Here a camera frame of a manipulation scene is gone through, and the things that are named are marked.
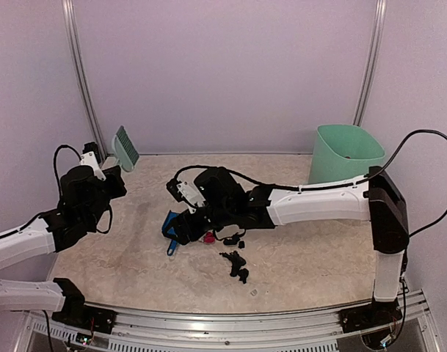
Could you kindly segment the blue plastic dustpan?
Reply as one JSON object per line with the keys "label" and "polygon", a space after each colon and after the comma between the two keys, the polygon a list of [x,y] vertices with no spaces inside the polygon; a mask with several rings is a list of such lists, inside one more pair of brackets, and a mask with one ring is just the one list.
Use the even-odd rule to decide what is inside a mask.
{"label": "blue plastic dustpan", "polygon": [[161,226],[162,235],[170,240],[170,244],[166,251],[168,257],[172,257],[174,255],[175,250],[179,244],[178,231],[180,224],[178,216],[178,213],[172,212],[170,210],[164,220],[163,225]]}

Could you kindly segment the green hand brush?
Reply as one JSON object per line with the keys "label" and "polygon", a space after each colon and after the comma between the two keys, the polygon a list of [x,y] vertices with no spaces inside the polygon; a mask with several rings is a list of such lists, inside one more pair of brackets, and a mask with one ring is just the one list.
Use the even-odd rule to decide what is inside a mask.
{"label": "green hand brush", "polygon": [[139,160],[139,153],[123,125],[112,137],[111,148],[115,164],[120,166],[124,172],[133,172]]}

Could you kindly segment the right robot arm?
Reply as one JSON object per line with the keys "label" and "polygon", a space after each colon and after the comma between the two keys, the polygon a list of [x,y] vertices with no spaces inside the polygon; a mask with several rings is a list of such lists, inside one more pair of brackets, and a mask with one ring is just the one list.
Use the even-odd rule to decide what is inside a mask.
{"label": "right robot arm", "polygon": [[347,180],[300,186],[262,183],[223,166],[198,168],[192,183],[175,175],[166,184],[187,209],[168,213],[161,228],[165,238],[186,245],[228,226],[268,230],[304,221],[369,221],[376,253],[374,301],[363,317],[378,326],[391,315],[410,234],[405,199],[382,167]]}

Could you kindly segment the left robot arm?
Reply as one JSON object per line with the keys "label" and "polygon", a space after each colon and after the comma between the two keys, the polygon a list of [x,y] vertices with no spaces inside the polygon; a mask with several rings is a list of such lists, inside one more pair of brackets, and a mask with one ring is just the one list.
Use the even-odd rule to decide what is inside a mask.
{"label": "left robot arm", "polygon": [[[127,193],[121,168],[113,166],[95,175],[87,165],[75,166],[60,179],[57,206],[35,215],[16,230],[0,232],[0,270],[32,257],[60,253],[84,236],[98,232],[102,215],[113,199]],[[81,291],[69,280],[20,282],[0,279],[0,312],[41,310],[64,315],[75,326],[91,318]]]}

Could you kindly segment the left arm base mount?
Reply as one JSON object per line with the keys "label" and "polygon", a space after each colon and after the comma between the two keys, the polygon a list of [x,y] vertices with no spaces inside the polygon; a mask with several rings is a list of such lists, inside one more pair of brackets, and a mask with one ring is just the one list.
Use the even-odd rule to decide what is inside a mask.
{"label": "left arm base mount", "polygon": [[66,300],[63,308],[53,312],[51,317],[56,322],[92,333],[111,334],[117,313],[111,309],[90,306],[80,300]]}

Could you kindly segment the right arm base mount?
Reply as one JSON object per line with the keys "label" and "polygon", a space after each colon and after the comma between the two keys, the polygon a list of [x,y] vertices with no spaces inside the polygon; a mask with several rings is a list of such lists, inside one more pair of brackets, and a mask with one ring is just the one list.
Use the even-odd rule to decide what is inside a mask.
{"label": "right arm base mount", "polygon": [[390,302],[373,299],[369,304],[342,309],[338,314],[344,334],[389,324],[403,316],[397,298]]}

